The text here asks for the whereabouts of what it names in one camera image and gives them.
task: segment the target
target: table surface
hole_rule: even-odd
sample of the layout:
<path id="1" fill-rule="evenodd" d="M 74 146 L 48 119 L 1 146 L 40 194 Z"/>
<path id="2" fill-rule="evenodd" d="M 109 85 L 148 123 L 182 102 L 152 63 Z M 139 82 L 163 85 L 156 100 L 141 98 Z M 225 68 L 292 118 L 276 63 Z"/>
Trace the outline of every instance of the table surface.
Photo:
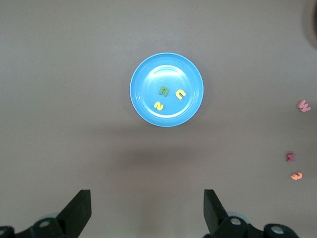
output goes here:
<path id="1" fill-rule="evenodd" d="M 208 188 L 258 229 L 316 237 L 315 3 L 1 0 L 0 224 L 22 231 L 90 189 L 82 238 L 201 238 Z M 161 52 L 204 82 L 177 127 L 130 100 L 134 70 Z"/>

